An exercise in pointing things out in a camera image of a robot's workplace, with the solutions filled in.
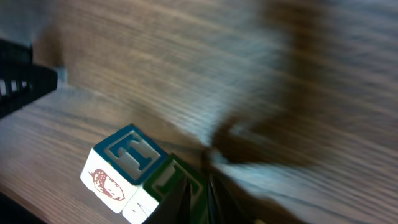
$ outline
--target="acorn drawing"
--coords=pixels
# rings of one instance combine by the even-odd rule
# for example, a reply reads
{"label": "acorn drawing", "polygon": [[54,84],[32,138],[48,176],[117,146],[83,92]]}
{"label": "acorn drawing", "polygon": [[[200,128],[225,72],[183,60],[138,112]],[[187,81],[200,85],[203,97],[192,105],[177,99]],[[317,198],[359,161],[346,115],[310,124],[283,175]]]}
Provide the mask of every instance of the acorn drawing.
{"label": "acorn drawing", "polygon": [[117,201],[124,200],[122,188],[103,170],[96,169],[94,172],[88,171],[88,173],[92,176],[94,186],[99,192]]}

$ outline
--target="white block face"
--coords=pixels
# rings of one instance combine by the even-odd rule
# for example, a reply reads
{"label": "white block face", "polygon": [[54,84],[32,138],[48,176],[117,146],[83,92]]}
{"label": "white block face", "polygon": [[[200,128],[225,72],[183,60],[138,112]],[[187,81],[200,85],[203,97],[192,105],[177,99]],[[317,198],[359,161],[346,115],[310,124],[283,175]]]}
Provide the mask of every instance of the white block face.
{"label": "white block face", "polygon": [[159,205],[144,188],[140,187],[129,203],[124,207],[122,214],[132,224],[143,223]]}
{"label": "white block face", "polygon": [[136,193],[130,184],[93,149],[80,175],[81,181],[112,211],[119,213]]}

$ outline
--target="wood grain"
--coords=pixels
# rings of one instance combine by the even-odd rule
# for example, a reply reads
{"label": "wood grain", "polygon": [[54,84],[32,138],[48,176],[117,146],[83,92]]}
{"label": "wood grain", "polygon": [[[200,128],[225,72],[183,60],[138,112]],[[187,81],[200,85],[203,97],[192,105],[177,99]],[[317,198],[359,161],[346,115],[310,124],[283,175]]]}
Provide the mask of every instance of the wood grain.
{"label": "wood grain", "polygon": [[290,217],[271,223],[397,223],[397,10],[59,0],[35,61],[65,66],[69,86],[0,122],[2,190],[49,222],[123,222],[78,175],[133,122],[196,168],[217,148],[209,160],[249,213]]}

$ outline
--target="blurred object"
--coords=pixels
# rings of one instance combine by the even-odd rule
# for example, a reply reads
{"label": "blurred object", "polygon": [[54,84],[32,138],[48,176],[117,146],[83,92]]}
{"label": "blurred object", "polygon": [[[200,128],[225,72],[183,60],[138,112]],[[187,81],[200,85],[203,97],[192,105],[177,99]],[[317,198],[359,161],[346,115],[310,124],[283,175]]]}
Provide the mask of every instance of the blurred object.
{"label": "blurred object", "polygon": [[48,21],[55,1],[0,1],[0,38],[30,45]]}
{"label": "blurred object", "polygon": [[32,49],[0,40],[0,118],[57,89],[57,73],[32,64]]}
{"label": "blurred object", "polygon": [[143,224],[185,224],[190,222],[191,185],[187,178],[175,184],[166,198]]}
{"label": "blurred object", "polygon": [[207,194],[209,224],[252,223],[218,177],[210,175]]}

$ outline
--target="black object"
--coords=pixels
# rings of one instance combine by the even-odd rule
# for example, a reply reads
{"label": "black object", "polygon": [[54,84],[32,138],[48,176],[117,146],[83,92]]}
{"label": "black object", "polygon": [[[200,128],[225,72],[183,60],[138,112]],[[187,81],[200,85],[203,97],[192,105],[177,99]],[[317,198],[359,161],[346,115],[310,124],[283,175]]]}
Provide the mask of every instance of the black object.
{"label": "black object", "polygon": [[191,185],[187,178],[175,184],[174,189],[142,224],[190,223]]}
{"label": "black object", "polygon": [[[187,178],[177,183],[143,224],[189,224],[191,188]],[[252,224],[222,181],[210,175],[207,186],[209,224]]]}
{"label": "black object", "polygon": [[0,119],[57,89],[56,71],[33,65],[32,48],[0,40]]}
{"label": "black object", "polygon": [[213,175],[207,187],[207,206],[209,224],[252,224],[222,181]]}
{"label": "black object", "polygon": [[2,193],[0,193],[0,223],[45,224],[45,222]]}

